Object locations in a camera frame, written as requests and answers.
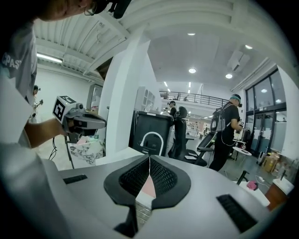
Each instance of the fluorescent light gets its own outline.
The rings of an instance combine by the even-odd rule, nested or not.
[[[196,72],[196,70],[195,70],[194,68],[190,68],[190,69],[189,69],[189,72],[193,74],[193,73]]]
[[[227,79],[231,79],[231,78],[233,78],[233,75],[232,75],[232,74],[227,74],[225,77],[226,77]]]
[[[58,58],[42,55],[42,54],[39,54],[39,53],[37,53],[36,55],[37,55],[37,57],[40,57],[40,58],[44,58],[44,59],[51,60],[51,61],[54,61],[54,62],[62,63],[62,60],[58,59]]]

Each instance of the black pants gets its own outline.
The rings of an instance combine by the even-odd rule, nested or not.
[[[225,145],[221,137],[217,137],[215,141],[214,160],[210,165],[210,169],[219,171],[225,164],[232,146]]]

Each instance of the railing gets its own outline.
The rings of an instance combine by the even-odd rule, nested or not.
[[[199,103],[204,105],[212,105],[217,108],[223,107],[228,102],[227,99],[221,99],[221,98],[207,96],[207,95],[188,94],[183,92],[160,91],[160,96],[162,99],[169,99],[175,101],[188,101],[188,102]]]

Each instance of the person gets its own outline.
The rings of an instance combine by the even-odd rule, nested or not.
[[[214,160],[209,167],[210,169],[219,171],[224,166],[233,146],[234,130],[242,130],[242,126],[238,123],[240,120],[238,110],[240,103],[241,97],[238,94],[234,94],[223,106],[226,127],[216,135]]]
[[[169,107],[170,107],[170,115],[174,116],[177,112],[177,109],[176,109],[176,102],[174,100],[172,100],[170,103],[169,103]]]
[[[30,123],[36,123],[36,116],[37,116],[37,108],[43,104],[43,100],[41,99],[40,102],[36,103],[36,95],[37,95],[37,92],[39,91],[40,89],[38,88],[37,85],[34,86],[33,88],[33,97],[34,97],[34,104],[32,105],[33,107],[33,112],[29,118],[29,122]]]
[[[26,21],[13,25],[12,28],[15,27],[15,29],[8,31],[10,39],[3,45],[5,50],[0,61],[0,77],[10,79],[30,105],[33,105],[34,102],[32,91],[37,72],[34,21],[36,19],[57,21],[81,13],[98,14],[104,10],[102,6],[98,7],[98,2],[96,0],[33,0],[30,4],[34,7],[26,6],[26,9],[29,9],[27,12],[22,9],[22,6],[16,6],[15,11],[20,12],[19,18]],[[26,5],[28,2],[20,1],[20,4]],[[27,122],[24,130],[26,133],[23,132],[19,143],[32,148],[38,147],[58,135],[65,135],[61,124],[55,118],[38,124]]]

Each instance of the glasses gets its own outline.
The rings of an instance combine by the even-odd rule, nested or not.
[[[97,10],[97,7],[98,7],[97,2],[96,2],[96,1],[93,1],[93,2],[91,3],[91,5],[90,5],[90,8],[89,8],[89,9],[85,8],[84,14],[85,14],[86,16],[93,16],[94,13],[95,13],[95,11]]]

